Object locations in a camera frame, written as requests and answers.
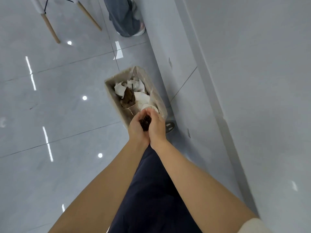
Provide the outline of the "person's right hand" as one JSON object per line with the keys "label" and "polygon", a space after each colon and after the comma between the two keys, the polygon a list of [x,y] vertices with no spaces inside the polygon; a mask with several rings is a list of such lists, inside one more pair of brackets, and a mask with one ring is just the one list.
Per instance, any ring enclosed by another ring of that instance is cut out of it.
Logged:
{"label": "person's right hand", "polygon": [[155,150],[160,150],[168,143],[165,133],[165,120],[161,116],[161,122],[158,124],[150,124],[149,126],[150,145]]}

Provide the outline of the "person's left hand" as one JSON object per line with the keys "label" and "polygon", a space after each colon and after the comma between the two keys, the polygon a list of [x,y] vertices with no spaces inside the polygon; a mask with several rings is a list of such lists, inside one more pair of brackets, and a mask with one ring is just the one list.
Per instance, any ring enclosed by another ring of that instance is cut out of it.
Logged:
{"label": "person's left hand", "polygon": [[141,125],[133,125],[133,118],[128,127],[129,144],[136,150],[145,151],[150,144],[149,133],[144,132]]}

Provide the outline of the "dark brown debris clump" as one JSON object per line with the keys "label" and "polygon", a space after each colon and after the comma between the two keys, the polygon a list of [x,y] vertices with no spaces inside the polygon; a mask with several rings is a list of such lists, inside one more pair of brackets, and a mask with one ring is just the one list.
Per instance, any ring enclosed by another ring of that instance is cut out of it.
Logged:
{"label": "dark brown debris clump", "polygon": [[151,124],[151,117],[149,115],[144,116],[144,118],[139,120],[139,123],[143,129],[144,132],[147,132],[149,130],[149,126]]}

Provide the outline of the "person's left forearm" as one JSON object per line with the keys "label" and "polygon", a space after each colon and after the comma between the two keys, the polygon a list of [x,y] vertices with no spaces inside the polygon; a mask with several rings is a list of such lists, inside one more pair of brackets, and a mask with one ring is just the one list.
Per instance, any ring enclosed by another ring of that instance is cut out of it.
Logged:
{"label": "person's left forearm", "polygon": [[130,138],[72,201],[48,233],[105,233],[130,186],[149,138]]}

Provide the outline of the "person's right forearm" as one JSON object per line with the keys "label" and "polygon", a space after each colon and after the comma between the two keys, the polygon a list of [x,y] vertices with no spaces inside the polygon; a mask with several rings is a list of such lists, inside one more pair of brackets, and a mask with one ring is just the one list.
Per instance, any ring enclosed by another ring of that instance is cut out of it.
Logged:
{"label": "person's right forearm", "polygon": [[165,138],[152,138],[150,142],[203,233],[238,233],[247,222],[258,220],[238,197]]}

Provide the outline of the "white paper cup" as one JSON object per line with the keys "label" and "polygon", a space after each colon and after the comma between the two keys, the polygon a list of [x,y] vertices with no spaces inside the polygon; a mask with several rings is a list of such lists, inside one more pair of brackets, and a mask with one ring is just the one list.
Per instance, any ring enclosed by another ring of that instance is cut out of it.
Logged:
{"label": "white paper cup", "polygon": [[152,104],[142,104],[140,106],[140,111],[143,110],[143,109],[148,109],[148,108],[152,108],[154,109],[157,113],[159,113],[159,110],[156,106],[152,105]]}

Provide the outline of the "crumpled white paper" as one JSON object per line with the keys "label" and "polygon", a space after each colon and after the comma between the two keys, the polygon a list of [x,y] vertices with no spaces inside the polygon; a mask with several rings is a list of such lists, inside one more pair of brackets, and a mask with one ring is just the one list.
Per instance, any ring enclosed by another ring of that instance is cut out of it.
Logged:
{"label": "crumpled white paper", "polygon": [[140,79],[130,79],[127,81],[127,87],[134,92],[145,93],[145,84]]}
{"label": "crumpled white paper", "polygon": [[134,98],[136,104],[145,105],[150,102],[150,95],[144,92],[134,92]]}
{"label": "crumpled white paper", "polygon": [[126,82],[116,83],[115,87],[114,87],[115,94],[118,95],[121,99],[123,99],[124,95],[125,95],[126,88],[127,88]]}

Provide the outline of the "crumpled brown paper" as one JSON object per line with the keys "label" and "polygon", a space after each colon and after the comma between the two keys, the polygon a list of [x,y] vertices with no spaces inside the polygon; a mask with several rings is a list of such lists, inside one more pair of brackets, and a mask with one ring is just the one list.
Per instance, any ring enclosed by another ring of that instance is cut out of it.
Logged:
{"label": "crumpled brown paper", "polygon": [[126,87],[124,97],[120,100],[121,106],[125,109],[130,108],[135,105],[135,95],[134,91]]}

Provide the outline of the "beige trash bin with liner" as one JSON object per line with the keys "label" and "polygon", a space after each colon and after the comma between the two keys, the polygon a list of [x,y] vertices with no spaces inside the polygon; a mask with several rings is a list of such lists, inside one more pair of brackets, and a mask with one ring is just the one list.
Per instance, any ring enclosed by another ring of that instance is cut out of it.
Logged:
{"label": "beige trash bin with liner", "polygon": [[135,104],[130,108],[123,108],[121,106],[120,100],[121,98],[115,94],[115,84],[119,82],[126,82],[130,79],[140,79],[145,84],[145,93],[150,95],[150,102],[156,106],[159,110],[160,115],[166,119],[168,116],[168,112],[164,101],[159,94],[156,86],[154,85],[152,78],[147,74],[147,72],[140,66],[133,66],[129,67],[119,73],[115,74],[114,76],[105,80],[104,85],[107,91],[108,97],[111,100],[111,104],[118,113],[120,120],[122,121],[125,128],[128,128],[132,118],[140,112],[141,104]]}

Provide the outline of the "person's dark navy trousers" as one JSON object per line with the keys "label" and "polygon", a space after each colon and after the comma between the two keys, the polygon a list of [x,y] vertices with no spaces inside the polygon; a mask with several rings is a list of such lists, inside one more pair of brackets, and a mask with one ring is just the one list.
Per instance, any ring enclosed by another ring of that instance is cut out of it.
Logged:
{"label": "person's dark navy trousers", "polygon": [[150,145],[108,233],[202,233]]}

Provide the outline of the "white chair with wooden legs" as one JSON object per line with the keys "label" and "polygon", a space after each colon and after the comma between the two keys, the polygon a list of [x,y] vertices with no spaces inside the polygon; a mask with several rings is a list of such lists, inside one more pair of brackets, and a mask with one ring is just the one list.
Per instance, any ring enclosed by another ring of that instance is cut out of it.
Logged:
{"label": "white chair with wooden legs", "polygon": [[[54,31],[51,23],[49,22],[48,17],[46,16],[46,7],[49,0],[46,0],[44,8],[42,7],[41,2],[39,0],[30,0],[30,1],[33,4],[36,11],[41,15],[42,19],[44,20],[48,30],[50,31],[56,43],[60,44],[60,39],[56,35],[56,32]],[[83,4],[79,0],[66,0],[66,1],[75,3],[80,8],[80,10],[91,20],[91,22],[99,29],[99,31],[102,31],[100,25],[96,22],[96,20],[92,17],[92,15],[87,11],[87,9],[83,6]]]}

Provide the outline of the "person's white sleeve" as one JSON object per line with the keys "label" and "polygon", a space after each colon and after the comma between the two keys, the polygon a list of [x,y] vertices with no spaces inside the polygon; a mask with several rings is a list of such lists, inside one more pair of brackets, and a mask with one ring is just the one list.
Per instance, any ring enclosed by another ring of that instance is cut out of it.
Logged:
{"label": "person's white sleeve", "polygon": [[237,233],[273,233],[261,219],[253,218],[245,222]]}

